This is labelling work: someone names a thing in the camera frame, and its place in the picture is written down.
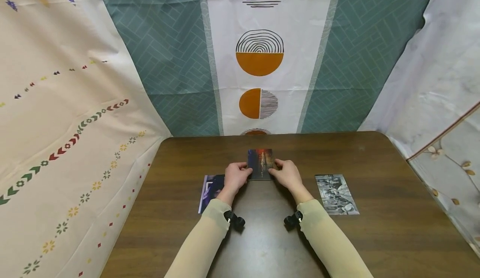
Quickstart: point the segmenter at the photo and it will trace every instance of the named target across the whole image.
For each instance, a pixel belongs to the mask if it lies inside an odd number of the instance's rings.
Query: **white curtain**
[[[0,276],[98,277],[170,132],[102,0],[0,3]]]
[[[480,0],[430,0],[359,130],[385,133],[479,254]]]

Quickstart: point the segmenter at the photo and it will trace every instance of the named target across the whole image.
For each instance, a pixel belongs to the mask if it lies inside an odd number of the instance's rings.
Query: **beige sleeve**
[[[190,234],[173,260],[165,278],[205,278],[218,247],[227,235],[230,224],[223,214],[231,207],[213,199],[202,213],[202,218]]]
[[[332,278],[373,278],[347,236],[317,200],[300,203],[301,231]]]

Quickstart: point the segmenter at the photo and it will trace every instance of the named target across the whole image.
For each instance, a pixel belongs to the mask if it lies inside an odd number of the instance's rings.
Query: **red chevron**
[[[55,156],[55,153],[52,153],[52,154],[50,155],[50,157],[48,158],[48,160],[49,160],[49,161],[54,161],[54,160],[57,159],[57,158],[58,158],[58,157]]]

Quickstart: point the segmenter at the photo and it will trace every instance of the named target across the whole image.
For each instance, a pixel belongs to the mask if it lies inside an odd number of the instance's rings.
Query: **photograph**
[[[323,208],[329,215],[359,215],[342,174],[315,175]]]
[[[223,189],[225,175],[205,175],[202,187],[202,196],[200,198],[200,205],[198,213],[201,214],[207,207],[210,200],[217,198],[220,191]]]
[[[248,151],[248,167],[253,169],[250,180],[273,180],[268,173],[274,167],[271,149],[250,149]]]

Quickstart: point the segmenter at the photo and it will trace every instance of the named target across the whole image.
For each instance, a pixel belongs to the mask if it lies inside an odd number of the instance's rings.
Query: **brown tabletop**
[[[101,277],[163,277],[200,218],[204,175],[223,174],[253,148],[293,160],[320,202],[315,174],[344,175],[360,215],[332,218],[374,277],[480,277],[480,260],[387,137],[375,132],[164,141]],[[294,203],[284,189],[250,181],[233,208],[245,229],[229,232],[208,277],[329,277],[303,235],[285,230]]]

